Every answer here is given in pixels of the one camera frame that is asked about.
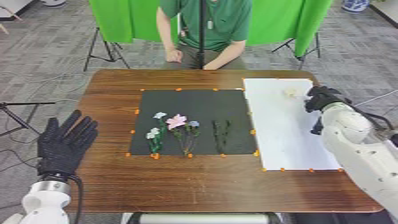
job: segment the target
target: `orange marker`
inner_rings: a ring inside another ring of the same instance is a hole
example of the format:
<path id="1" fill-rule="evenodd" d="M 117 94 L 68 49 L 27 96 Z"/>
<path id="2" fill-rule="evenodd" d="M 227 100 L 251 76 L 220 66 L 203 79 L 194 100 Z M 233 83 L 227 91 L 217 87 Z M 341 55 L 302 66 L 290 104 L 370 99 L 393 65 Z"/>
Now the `orange marker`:
<path id="1" fill-rule="evenodd" d="M 256 157 L 259 157 L 259 150 L 256 150 L 256 152 L 252 153 L 252 155 L 254 155 Z"/>

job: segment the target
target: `person's arm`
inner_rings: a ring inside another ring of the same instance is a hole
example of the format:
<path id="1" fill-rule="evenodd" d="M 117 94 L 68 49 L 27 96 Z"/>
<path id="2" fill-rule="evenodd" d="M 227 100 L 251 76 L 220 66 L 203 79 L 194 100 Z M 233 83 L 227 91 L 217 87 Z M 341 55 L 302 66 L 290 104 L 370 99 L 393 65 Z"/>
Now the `person's arm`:
<path id="1" fill-rule="evenodd" d="M 167 17 L 162 7 L 158 7 L 156 13 L 156 24 L 158 24 L 158 33 L 160 39 L 165 47 L 165 60 L 167 62 L 181 63 L 183 52 L 176 49 L 171 37 L 171 18 Z"/>
<path id="2" fill-rule="evenodd" d="M 242 55 L 245 51 L 245 40 L 233 41 L 215 60 L 204 65 L 204 70 L 217 70 Z"/>

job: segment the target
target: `white flower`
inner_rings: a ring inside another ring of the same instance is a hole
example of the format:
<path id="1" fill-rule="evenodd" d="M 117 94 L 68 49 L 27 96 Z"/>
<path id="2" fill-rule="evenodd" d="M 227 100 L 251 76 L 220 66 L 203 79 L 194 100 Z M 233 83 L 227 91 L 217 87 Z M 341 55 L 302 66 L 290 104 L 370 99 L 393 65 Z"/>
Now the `white flower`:
<path id="1" fill-rule="evenodd" d="M 167 115 L 167 113 L 163 113 L 163 112 L 158 112 L 156 114 L 155 114 L 155 119 L 162 119 L 162 117 Z"/>
<path id="2" fill-rule="evenodd" d="M 160 131 L 160 129 L 158 128 L 153 128 L 151 129 L 151 134 L 158 135 L 158 133 L 160 133 L 158 131 Z"/>
<path id="3" fill-rule="evenodd" d="M 155 134 L 151 132 L 146 134 L 146 139 L 155 139 Z"/>

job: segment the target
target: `floor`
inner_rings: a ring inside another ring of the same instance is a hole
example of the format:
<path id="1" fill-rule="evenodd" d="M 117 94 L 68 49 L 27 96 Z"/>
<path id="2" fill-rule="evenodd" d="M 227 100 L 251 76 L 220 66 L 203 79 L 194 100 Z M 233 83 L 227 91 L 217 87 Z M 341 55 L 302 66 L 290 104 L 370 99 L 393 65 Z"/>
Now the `floor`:
<path id="1" fill-rule="evenodd" d="M 46 119 L 68 116 L 85 91 L 87 82 L 100 68 L 123 68 L 121 62 L 92 61 L 82 73 L 84 57 L 94 33 L 94 19 L 87 1 L 68 0 L 60 9 L 37 3 L 21 16 L 23 22 L 2 22 L 11 35 L 0 33 L 0 102 L 57 101 L 43 106 L 32 122 L 43 130 Z M 352 15 L 339 9 L 329 12 L 320 30 L 322 59 L 307 58 L 304 70 L 315 73 L 322 84 L 341 90 L 355 103 L 398 89 L 398 29 L 371 10 Z M 277 44 L 247 48 L 243 59 L 249 69 L 297 69 L 299 62 L 284 49 L 272 54 Z M 158 43 L 137 40 L 123 45 L 123 54 L 135 69 L 160 68 L 163 50 Z M 386 115 L 398 125 L 396 95 L 373 101 L 361 108 Z M 12 107 L 21 117 L 30 108 Z M 0 132 L 16 126 L 0 113 Z M 36 157 L 36 135 L 21 131 L 0 138 L 2 149 L 14 149 L 23 159 Z M 18 163 L 9 152 L 0 153 L 0 171 Z M 25 165 L 0 172 L 0 221 L 21 211 L 21 197 L 37 180 L 36 170 Z M 119 215 L 87 215 L 84 223 L 117 223 Z"/>

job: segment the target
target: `green backdrop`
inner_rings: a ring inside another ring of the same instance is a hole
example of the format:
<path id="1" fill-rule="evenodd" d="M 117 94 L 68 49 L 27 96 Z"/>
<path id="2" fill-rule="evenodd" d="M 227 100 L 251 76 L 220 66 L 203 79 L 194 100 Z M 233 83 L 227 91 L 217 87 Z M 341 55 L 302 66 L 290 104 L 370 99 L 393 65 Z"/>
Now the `green backdrop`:
<path id="1" fill-rule="evenodd" d="M 158 0 L 89 0 L 89 2 L 107 41 L 131 43 L 133 38 L 160 41 L 156 30 Z M 332 0 L 252 0 L 247 44 L 252 46 L 295 38 L 295 56 L 302 56 L 330 4 Z M 172 19 L 172 31 L 176 40 L 176 19 Z"/>

